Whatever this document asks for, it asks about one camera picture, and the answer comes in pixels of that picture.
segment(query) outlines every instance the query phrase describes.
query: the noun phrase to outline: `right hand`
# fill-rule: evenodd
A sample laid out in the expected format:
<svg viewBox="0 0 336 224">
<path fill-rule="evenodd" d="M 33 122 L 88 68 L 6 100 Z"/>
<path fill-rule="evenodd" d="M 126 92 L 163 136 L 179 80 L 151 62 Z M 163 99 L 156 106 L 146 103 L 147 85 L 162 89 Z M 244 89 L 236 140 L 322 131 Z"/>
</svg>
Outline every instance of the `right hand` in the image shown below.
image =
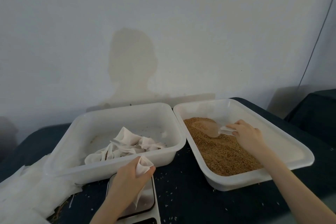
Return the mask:
<svg viewBox="0 0 336 224">
<path fill-rule="evenodd" d="M 226 126 L 237 130 L 237 132 L 233 131 L 232 134 L 237 138 L 240 146 L 255 158 L 258 158 L 260 154 L 268 150 L 263 140 L 263 135 L 258 128 L 252 127 L 243 120 L 238 120 L 235 124 L 228 124 Z"/>
</svg>

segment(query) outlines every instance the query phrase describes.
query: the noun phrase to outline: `forearm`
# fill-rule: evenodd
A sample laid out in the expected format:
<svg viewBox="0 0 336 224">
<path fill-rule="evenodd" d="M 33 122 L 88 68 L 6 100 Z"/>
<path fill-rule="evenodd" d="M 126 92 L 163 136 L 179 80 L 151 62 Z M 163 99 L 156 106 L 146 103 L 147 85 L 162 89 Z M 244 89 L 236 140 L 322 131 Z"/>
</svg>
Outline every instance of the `forearm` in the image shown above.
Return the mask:
<svg viewBox="0 0 336 224">
<path fill-rule="evenodd" d="M 122 212 L 122 207 L 117 205 L 117 202 L 113 201 L 111 197 L 107 197 L 95 213 L 90 224 L 113 224 Z"/>
<path fill-rule="evenodd" d="M 265 150 L 258 159 L 271 175 L 299 223 L 336 223 L 336 215 L 286 167 L 275 153 Z"/>
</svg>

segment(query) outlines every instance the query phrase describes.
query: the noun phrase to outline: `black cloth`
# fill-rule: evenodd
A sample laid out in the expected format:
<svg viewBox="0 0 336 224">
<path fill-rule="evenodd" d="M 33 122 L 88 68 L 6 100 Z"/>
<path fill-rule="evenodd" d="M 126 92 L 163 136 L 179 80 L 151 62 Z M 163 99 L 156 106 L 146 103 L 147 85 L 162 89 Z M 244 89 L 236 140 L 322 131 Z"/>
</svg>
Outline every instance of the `black cloth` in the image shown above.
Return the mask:
<svg viewBox="0 0 336 224">
<path fill-rule="evenodd" d="M 294 170 L 294 173 L 319 198 L 336 201 L 336 151 L 249 101 L 234 99 L 309 147 L 315 156 L 314 164 Z M 28 136 L 13 154 L 0 163 L 0 181 L 22 165 L 31 165 L 49 154 L 68 127 L 69 124 L 43 128 Z M 277 223 L 289 223 L 288 219 L 283 219 L 289 208 L 273 181 L 226 192 L 214 190 L 204 178 L 188 142 L 169 165 L 156 169 L 154 178 L 162 224 L 272 223 L 276 219 Z M 58 215 L 51 216 L 49 221 L 89 223 L 104 200 L 106 186 L 107 180 L 83 186 L 83 191 L 73 197 L 71 208 L 72 196 L 61 209 L 56 209 Z"/>
<path fill-rule="evenodd" d="M 310 93 L 285 121 L 336 147 L 336 89 Z"/>
</svg>

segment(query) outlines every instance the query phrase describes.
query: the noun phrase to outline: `table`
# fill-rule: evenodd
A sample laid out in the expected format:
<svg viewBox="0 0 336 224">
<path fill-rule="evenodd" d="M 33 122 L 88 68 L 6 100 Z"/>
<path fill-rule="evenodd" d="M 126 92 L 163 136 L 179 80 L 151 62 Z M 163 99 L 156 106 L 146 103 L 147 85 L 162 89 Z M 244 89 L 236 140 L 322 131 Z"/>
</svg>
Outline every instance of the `table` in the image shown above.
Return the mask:
<svg viewBox="0 0 336 224">
<path fill-rule="evenodd" d="M 308 94 L 285 120 L 336 147 L 336 89 Z"/>
<path fill-rule="evenodd" d="M 241 98 L 233 98 L 271 123 L 295 137 L 313 152 L 311 167 L 294 173 L 309 189 L 336 211 L 336 150 L 292 124 Z M 0 181 L 12 175 L 22 165 L 31 165 L 51 153 L 68 129 L 69 124 L 42 128 L 22 142 L 0 163 Z M 161 222 L 174 223 L 293 223 L 289 208 L 273 181 L 221 192 L 205 180 L 188 142 L 167 166 L 154 174 Z M 89 223 L 102 204 L 107 181 L 83 186 L 59 209 L 52 223 Z"/>
</svg>

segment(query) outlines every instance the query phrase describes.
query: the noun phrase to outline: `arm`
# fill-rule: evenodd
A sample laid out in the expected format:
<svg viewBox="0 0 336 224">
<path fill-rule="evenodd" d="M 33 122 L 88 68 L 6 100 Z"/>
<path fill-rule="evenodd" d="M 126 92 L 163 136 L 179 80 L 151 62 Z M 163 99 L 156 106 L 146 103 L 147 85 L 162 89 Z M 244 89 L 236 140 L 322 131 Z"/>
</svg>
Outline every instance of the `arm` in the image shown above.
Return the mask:
<svg viewBox="0 0 336 224">
<path fill-rule="evenodd" d="M 257 128 L 243 120 L 228 124 L 238 143 L 265 167 L 298 223 L 336 223 L 336 215 L 269 149 Z"/>
<path fill-rule="evenodd" d="M 133 159 L 118 170 L 105 201 L 95 213 L 90 224 L 115 223 L 152 177 L 155 167 L 151 167 L 140 177 L 135 177 L 135 168 L 139 158 Z"/>
</svg>

